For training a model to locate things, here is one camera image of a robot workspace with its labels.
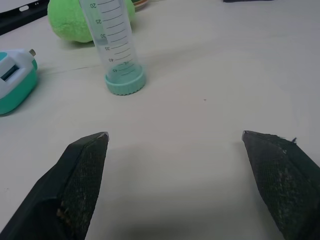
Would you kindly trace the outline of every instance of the green plush toy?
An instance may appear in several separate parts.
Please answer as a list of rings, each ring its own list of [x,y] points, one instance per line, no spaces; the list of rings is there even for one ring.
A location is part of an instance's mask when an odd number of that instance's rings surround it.
[[[135,16],[135,6],[132,0],[124,2],[131,21]],[[93,40],[79,0],[50,0],[48,19],[52,30],[62,39],[80,43]]]

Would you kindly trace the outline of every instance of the white tabletop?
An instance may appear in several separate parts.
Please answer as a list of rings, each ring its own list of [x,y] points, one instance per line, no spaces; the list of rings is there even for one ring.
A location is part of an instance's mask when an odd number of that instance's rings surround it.
[[[47,17],[0,36],[35,49],[38,86],[0,117],[0,229],[68,144],[108,131],[88,240],[282,240],[243,130],[293,139],[320,164],[320,1],[162,0],[137,13],[148,74],[111,94],[93,43]]]

